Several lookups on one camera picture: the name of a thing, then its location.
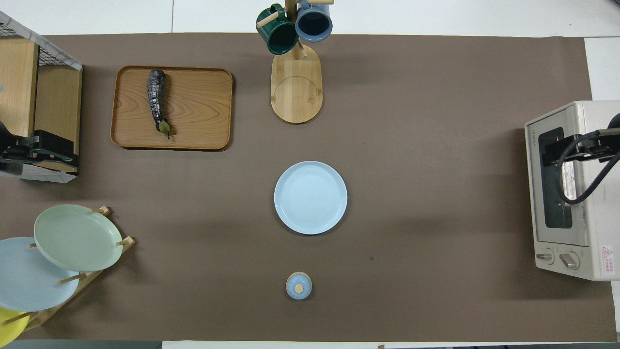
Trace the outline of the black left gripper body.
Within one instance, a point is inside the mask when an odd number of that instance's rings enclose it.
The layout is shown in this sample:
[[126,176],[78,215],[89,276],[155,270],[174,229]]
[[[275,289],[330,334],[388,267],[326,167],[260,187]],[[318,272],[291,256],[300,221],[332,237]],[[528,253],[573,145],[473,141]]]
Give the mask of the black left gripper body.
[[1,172],[13,176],[22,176],[24,174],[24,162],[30,159],[31,137],[14,135],[1,121],[0,152]]

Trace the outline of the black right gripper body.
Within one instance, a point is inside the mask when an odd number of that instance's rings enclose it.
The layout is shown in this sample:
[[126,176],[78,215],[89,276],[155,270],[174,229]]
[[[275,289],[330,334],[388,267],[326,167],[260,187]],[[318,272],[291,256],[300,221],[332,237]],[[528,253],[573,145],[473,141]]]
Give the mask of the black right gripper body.
[[586,141],[583,148],[586,150],[586,161],[597,159],[598,161],[610,161],[620,150],[620,114],[616,114],[609,122],[607,128],[598,130],[598,134],[591,140]]

